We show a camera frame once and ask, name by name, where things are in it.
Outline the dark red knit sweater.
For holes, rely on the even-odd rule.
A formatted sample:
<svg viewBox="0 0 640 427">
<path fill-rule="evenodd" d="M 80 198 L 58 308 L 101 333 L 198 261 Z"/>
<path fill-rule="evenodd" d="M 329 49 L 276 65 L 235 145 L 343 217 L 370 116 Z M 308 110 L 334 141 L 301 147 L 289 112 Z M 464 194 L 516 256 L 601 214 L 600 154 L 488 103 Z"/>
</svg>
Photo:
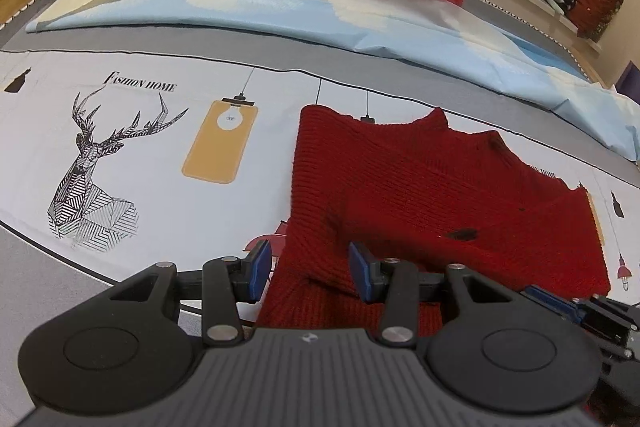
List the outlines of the dark red knit sweater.
<svg viewBox="0 0 640 427">
<path fill-rule="evenodd" d="M 349 273 L 355 242 L 424 271 L 457 262 L 565 299 L 611 288 L 587 191 L 525 164 L 495 131 L 452 130 L 440 109 L 371 124 L 303 108 L 285 245 L 258 325 L 376 329 L 382 309 L 360 300 Z"/>
</svg>

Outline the printed deer bed sheet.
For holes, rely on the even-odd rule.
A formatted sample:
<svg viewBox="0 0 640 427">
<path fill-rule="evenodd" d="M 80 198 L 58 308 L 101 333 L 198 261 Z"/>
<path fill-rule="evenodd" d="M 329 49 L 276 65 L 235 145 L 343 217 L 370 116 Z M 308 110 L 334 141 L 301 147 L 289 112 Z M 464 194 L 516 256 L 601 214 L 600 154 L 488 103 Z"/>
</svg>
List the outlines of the printed deer bed sheet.
<svg viewBox="0 0 640 427">
<path fill-rule="evenodd" d="M 309 105 L 371 124 L 409 124 L 440 109 L 452 130 L 499 133 L 525 164 L 587 191 L 608 295 L 638 301 L 637 182 L 436 103 L 200 58 L 3 53 L 1 220 L 107 280 L 157 261 L 192 270 L 244 257 L 261 239 L 277 268 Z"/>
</svg>

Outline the purple box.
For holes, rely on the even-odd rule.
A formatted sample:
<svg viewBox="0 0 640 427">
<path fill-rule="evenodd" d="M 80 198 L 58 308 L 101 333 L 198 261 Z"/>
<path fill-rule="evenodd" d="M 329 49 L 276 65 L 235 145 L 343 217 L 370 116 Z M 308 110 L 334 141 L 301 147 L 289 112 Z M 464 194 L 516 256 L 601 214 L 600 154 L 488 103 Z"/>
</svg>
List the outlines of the purple box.
<svg viewBox="0 0 640 427">
<path fill-rule="evenodd" d="M 620 79 L 615 83 L 615 89 L 618 93 L 640 104 L 640 69 L 634 62 L 628 63 Z"/>
</svg>

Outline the light blue folded sheet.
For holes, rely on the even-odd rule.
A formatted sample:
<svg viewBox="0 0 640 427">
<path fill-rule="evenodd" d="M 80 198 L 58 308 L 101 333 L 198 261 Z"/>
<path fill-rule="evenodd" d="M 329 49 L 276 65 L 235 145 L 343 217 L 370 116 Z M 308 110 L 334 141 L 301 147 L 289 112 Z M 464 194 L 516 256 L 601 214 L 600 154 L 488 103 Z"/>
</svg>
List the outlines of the light blue folded sheet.
<svg viewBox="0 0 640 427">
<path fill-rule="evenodd" d="M 56 0 L 28 30 L 131 25 L 253 31 L 406 61 L 547 109 L 639 157 L 634 101 L 445 0 Z"/>
</svg>

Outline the dark red cushion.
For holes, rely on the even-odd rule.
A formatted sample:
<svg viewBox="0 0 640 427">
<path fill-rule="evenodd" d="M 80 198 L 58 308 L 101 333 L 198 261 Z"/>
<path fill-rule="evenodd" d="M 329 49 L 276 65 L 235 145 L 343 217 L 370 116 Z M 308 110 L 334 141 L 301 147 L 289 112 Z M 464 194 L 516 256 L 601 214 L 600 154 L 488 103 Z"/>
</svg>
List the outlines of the dark red cushion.
<svg viewBox="0 0 640 427">
<path fill-rule="evenodd" d="M 568 19 L 576 26 L 578 37 L 598 42 L 624 0 L 575 0 Z"/>
</svg>

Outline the wooden bed frame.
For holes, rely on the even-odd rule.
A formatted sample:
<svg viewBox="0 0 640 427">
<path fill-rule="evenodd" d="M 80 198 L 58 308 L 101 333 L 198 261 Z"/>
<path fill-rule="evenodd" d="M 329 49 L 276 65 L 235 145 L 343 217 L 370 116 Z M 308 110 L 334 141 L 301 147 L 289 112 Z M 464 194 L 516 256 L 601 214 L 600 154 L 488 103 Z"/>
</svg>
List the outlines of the wooden bed frame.
<svg viewBox="0 0 640 427">
<path fill-rule="evenodd" d="M 572 53 L 575 57 L 576 62 L 579 64 L 580 68 L 584 71 L 584 74 L 591 83 L 599 83 L 603 89 L 606 89 L 608 91 L 616 91 L 612 83 L 607 83 L 601 77 L 601 75 L 597 72 L 597 69 L 595 69 L 591 65 L 588 58 L 585 57 L 584 54 L 579 53 L 577 50 L 573 50 Z"/>
</svg>

